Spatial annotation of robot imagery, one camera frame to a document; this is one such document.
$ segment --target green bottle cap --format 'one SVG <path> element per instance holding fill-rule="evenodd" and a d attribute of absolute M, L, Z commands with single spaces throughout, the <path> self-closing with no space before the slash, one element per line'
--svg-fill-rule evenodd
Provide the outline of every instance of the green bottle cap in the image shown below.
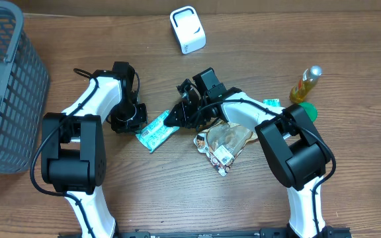
<path fill-rule="evenodd" d="M 305 109 L 312 122 L 317 119 L 318 112 L 314 105 L 309 102 L 301 102 L 299 105 Z"/>

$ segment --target plastic wrapper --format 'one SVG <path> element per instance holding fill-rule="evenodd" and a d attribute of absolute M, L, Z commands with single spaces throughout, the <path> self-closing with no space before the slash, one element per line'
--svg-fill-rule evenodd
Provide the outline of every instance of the plastic wrapper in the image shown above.
<path fill-rule="evenodd" d="M 149 152 L 154 152 L 164 141 L 166 141 L 171 134 L 176 132 L 179 127 L 167 127 L 164 126 L 164 119 L 169 115 L 169 111 L 166 110 L 159 115 L 153 122 L 142 129 L 140 134 L 136 134 L 137 139 L 149 149 Z"/>
<path fill-rule="evenodd" d="M 199 152 L 206 154 L 218 173 L 225 176 L 246 143 L 256 139 L 257 134 L 251 130 L 220 120 L 211 128 L 201 131 L 194 138 L 194 144 Z"/>

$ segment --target gray plastic basket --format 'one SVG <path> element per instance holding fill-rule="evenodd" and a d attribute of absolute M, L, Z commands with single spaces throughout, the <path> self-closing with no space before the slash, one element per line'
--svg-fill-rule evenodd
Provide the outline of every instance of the gray plastic basket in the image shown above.
<path fill-rule="evenodd" d="M 21 10 L 0 1 L 0 173 L 28 169 L 50 84 L 22 28 Z"/>

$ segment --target food package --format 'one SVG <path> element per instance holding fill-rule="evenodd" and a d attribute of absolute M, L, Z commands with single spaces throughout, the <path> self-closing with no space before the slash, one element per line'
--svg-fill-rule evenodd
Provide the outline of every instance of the food package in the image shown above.
<path fill-rule="evenodd" d="M 154 152 L 164 141 L 166 141 L 171 134 L 175 133 L 179 127 L 164 126 L 164 119 L 169 115 L 166 110 L 159 115 L 153 122 L 142 129 L 140 134 L 136 134 L 137 139 L 149 149 L 149 152 Z"/>
<path fill-rule="evenodd" d="M 199 152 L 206 154 L 218 173 L 225 176 L 246 143 L 256 139 L 257 134 L 251 130 L 219 120 L 211 128 L 201 131 L 194 138 L 194 144 Z"/>

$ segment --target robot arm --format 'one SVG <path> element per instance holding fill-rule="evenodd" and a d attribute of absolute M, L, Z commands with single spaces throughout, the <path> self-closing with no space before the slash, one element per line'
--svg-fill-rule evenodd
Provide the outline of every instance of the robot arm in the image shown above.
<path fill-rule="evenodd" d="M 205 125 L 211 118 L 221 118 L 227 122 L 241 124 L 257 133 L 271 171 L 288 190 L 291 213 L 289 220 L 291 230 L 288 234 L 303 238 L 315 237 L 317 231 L 314 223 L 312 190 L 325 174 L 325 164 L 330 161 L 328 153 L 307 133 L 300 132 L 286 121 L 260 110 L 255 105 L 242 103 L 239 100 L 251 101 L 271 112 L 282 114 L 321 139 L 305 110 L 298 105 L 289 108 L 268 106 L 249 98 L 239 89 L 226 90 L 211 68 L 195 75 L 193 79 L 194 87 L 191 87 L 192 84 L 188 79 L 177 87 L 182 94 L 182 101 L 175 105 L 164 124 L 197 128 Z M 199 110 L 209 104 L 215 106 Z M 285 139 L 297 135 L 300 135 L 300 140 L 288 146 Z M 322 231 L 325 222 L 321 216 L 319 189 L 315 200 L 317 222 L 319 230 Z"/>
<path fill-rule="evenodd" d="M 135 132 L 147 122 L 145 104 L 138 104 L 138 92 L 132 92 L 135 75 L 126 62 L 115 62 L 112 71 L 97 70 L 90 77 L 88 89 L 62 113 L 47 113 L 42 121 L 42 140 L 71 114 L 95 87 L 93 96 L 50 138 L 42 150 L 42 178 L 53 184 L 56 192 L 67 194 L 82 228 L 73 237 L 113 238 L 118 235 L 115 219 L 106 206 L 102 183 L 106 157 L 102 123 L 110 115 L 111 128 L 117 132 Z M 62 149 L 61 143 L 79 142 L 80 150 Z M 84 213 L 71 197 L 81 201 Z"/>

